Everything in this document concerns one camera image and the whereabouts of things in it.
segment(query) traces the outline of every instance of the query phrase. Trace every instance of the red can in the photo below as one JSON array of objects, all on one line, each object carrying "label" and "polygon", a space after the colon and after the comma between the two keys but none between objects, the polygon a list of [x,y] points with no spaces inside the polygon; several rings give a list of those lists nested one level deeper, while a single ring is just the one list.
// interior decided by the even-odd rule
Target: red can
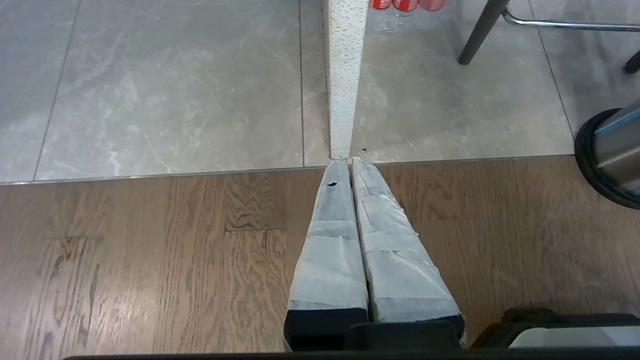
[{"label": "red can", "polygon": [[396,9],[402,12],[412,12],[418,7],[419,0],[394,0]]},{"label": "red can", "polygon": [[369,6],[377,10],[388,9],[391,6],[391,0],[369,0]]},{"label": "red can", "polygon": [[436,12],[444,6],[447,0],[420,0],[420,7],[430,11]]}]

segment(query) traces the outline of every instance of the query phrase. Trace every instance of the black chair leg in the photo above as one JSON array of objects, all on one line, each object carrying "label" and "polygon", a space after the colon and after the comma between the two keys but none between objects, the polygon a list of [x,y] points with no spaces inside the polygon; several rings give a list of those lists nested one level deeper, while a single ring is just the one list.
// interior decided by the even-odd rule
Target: black chair leg
[{"label": "black chair leg", "polygon": [[459,64],[469,65],[471,59],[474,58],[474,55],[476,55],[476,52],[486,39],[486,36],[489,35],[489,31],[491,31],[495,22],[498,21],[498,18],[504,11],[508,2],[509,0],[487,1],[484,6],[484,10],[482,11],[482,15],[480,15],[471,36],[469,36],[469,39],[467,40],[465,48],[462,50],[462,53],[458,58]]},{"label": "black chair leg", "polygon": [[631,57],[631,59],[629,59],[629,61],[627,61],[624,69],[627,74],[635,74],[636,72],[640,71],[640,51],[638,51]]}]

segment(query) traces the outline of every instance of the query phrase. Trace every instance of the gray marble tile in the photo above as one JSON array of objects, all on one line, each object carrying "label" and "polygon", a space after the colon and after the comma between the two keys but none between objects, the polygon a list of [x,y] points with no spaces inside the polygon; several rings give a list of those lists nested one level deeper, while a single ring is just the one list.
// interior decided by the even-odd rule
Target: gray marble tile
[{"label": "gray marble tile", "polygon": [[[526,0],[512,3],[531,15]],[[458,65],[483,6],[449,1],[422,12],[421,29],[367,32],[352,154],[419,161],[573,152],[535,29],[499,19],[473,62]]]},{"label": "gray marble tile", "polygon": [[300,0],[305,166],[329,163],[323,0]]},{"label": "gray marble tile", "polygon": [[[537,18],[640,23],[637,0],[531,0]],[[597,113],[640,97],[640,74],[622,66],[640,50],[640,34],[540,29],[567,117],[575,133]]]},{"label": "gray marble tile", "polygon": [[0,182],[33,180],[77,5],[0,1]]},{"label": "gray marble tile", "polygon": [[302,166],[297,0],[83,1],[36,178]]}]

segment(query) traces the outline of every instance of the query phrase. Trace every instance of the wooden floor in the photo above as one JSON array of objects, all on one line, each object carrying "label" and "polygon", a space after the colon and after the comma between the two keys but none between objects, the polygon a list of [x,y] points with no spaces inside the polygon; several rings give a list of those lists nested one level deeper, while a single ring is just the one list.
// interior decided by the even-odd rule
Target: wooden floor
[{"label": "wooden floor", "polygon": [[[380,169],[470,340],[515,306],[640,315],[640,212],[573,158]],[[0,358],[281,350],[322,173],[0,187]]]}]

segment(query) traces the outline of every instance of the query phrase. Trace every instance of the stainless steel trash can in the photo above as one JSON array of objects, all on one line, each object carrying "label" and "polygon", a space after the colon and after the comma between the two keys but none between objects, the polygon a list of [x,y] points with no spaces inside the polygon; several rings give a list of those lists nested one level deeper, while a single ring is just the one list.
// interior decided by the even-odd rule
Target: stainless steel trash can
[{"label": "stainless steel trash can", "polygon": [[589,119],[575,137],[575,157],[604,197],[640,209],[640,101]]}]

